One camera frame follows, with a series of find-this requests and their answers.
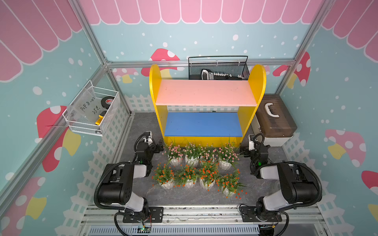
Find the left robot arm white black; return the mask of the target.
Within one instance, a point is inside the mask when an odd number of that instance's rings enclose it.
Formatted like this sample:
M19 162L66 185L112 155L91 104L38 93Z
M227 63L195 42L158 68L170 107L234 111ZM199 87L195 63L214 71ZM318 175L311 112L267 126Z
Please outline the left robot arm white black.
M152 226L145 223L161 223L163 207L150 207L148 200L132 190L133 181L148 177L152 170L155 153L163 151L162 143L156 143L152 133L146 131L136 140L132 161L107 164L94 190L94 204L101 209L116 210L114 223L122 236L128 234L121 229L117 217L122 216L124 223L140 223L137 232L147 234Z

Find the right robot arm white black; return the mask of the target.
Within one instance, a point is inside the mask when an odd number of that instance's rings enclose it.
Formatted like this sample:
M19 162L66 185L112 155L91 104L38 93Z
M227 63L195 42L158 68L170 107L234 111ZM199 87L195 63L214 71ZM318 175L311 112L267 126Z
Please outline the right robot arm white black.
M273 236L275 227L285 221L278 232L281 236L289 225L287 210L308 207L322 199L322 183L318 175L306 164L295 161L268 162L270 145L265 145L262 133L249 135L249 146L241 153L251 159L251 175L263 180L279 181L279 190L258 199L254 206L239 205L243 222L259 225L262 235Z

